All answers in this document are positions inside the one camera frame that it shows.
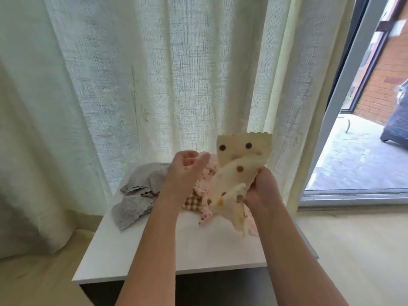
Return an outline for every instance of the white table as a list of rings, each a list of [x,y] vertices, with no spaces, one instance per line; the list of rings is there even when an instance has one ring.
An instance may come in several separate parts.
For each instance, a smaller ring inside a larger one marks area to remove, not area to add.
[[[118,189],[126,183],[134,169],[135,165],[131,165]],[[112,205],[119,203],[121,199],[122,195],[118,190]],[[147,219],[148,216],[144,216],[129,228],[120,231],[115,226],[109,210],[103,217],[72,279],[73,282],[84,285],[123,281],[136,253]],[[199,219],[199,214],[188,211],[182,212],[178,217],[176,274],[266,266],[258,237],[242,236],[221,216],[215,217],[205,227],[198,226]]]

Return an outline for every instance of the curtain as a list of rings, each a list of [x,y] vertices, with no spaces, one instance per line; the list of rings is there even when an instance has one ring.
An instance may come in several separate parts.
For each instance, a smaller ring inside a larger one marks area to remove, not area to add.
[[[129,163],[215,152],[219,134],[272,133],[267,165],[296,202],[352,9],[2,0],[0,257],[58,250],[71,212],[103,215]]]

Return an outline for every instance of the gray cloth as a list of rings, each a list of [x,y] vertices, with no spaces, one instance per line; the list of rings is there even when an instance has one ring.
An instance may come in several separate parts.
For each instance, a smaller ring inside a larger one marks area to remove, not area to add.
[[[166,178],[170,163],[148,163],[139,166],[120,188],[122,201],[112,208],[112,217],[120,230],[126,229],[140,216],[150,213]]]

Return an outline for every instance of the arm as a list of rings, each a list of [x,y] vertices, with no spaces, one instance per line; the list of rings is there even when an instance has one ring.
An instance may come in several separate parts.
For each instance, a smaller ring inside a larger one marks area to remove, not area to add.
[[[177,216],[210,154],[197,156],[195,151],[183,151],[174,157],[116,306],[176,303]]]
[[[279,306],[348,305],[300,236],[268,169],[258,173],[247,201]]]

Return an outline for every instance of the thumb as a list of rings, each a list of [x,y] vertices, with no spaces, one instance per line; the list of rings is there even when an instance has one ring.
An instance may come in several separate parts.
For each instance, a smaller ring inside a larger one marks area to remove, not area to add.
[[[202,172],[202,170],[206,167],[208,164],[208,161],[210,161],[211,154],[210,153],[203,153],[200,154],[197,161],[193,164],[191,171],[194,175],[198,175]]]

